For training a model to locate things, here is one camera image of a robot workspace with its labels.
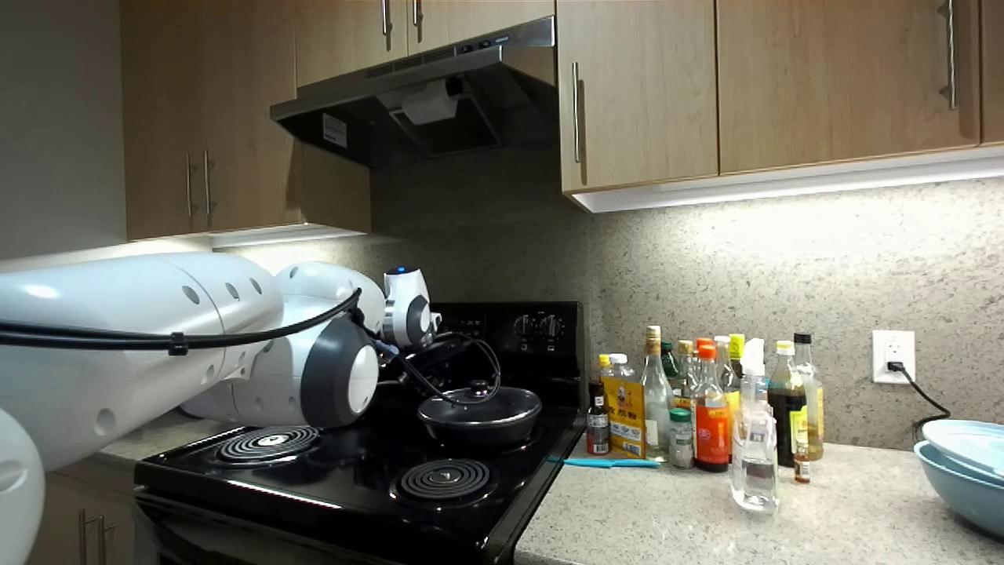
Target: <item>range hood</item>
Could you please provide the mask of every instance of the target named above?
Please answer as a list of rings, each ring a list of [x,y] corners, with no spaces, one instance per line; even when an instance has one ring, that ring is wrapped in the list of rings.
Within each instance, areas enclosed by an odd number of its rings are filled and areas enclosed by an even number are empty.
[[[551,142],[558,135],[555,22],[335,75],[297,87],[271,116],[295,139],[386,167],[468,148]]]

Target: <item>electrical outlet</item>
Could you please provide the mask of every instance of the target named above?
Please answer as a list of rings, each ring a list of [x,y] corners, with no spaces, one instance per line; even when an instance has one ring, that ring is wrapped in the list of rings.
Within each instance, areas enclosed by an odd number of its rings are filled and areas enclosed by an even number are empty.
[[[909,330],[871,330],[871,380],[907,382],[902,372],[887,372],[887,360],[902,360],[917,382],[917,335]]]

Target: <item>wall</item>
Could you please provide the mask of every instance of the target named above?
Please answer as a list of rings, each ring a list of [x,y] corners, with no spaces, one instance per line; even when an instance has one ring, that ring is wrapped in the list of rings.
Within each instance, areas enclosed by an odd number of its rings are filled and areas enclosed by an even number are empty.
[[[380,234],[272,260],[371,277],[410,260],[433,302],[585,302],[586,366],[599,348],[639,355],[644,323],[814,330],[830,436],[866,447],[907,450],[932,415],[913,389],[870,382],[870,332],[917,330],[920,382],[961,416],[1004,420],[1004,183],[591,216],[555,167],[551,150],[508,150],[377,172]]]
[[[116,0],[0,0],[0,257],[122,242]]]

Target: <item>stove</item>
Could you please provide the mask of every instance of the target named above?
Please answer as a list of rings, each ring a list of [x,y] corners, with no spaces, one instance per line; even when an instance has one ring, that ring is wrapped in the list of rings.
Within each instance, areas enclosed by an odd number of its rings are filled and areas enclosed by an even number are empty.
[[[585,428],[578,303],[435,310],[494,341],[501,382],[537,389],[528,444],[444,447],[409,389],[380,389],[341,429],[236,428],[136,467],[159,563],[511,563]]]

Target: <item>tile backsplash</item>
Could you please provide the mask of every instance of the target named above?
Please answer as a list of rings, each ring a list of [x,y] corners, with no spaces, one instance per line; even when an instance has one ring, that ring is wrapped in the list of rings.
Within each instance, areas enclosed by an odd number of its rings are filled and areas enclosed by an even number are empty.
[[[375,172],[377,234],[306,248],[380,279],[418,264],[433,302],[585,303],[594,353],[670,335],[815,332],[830,438],[907,450],[932,407],[877,387],[871,330],[917,330],[920,382],[957,416],[1004,420],[1004,183],[591,216],[555,150],[484,150]]]

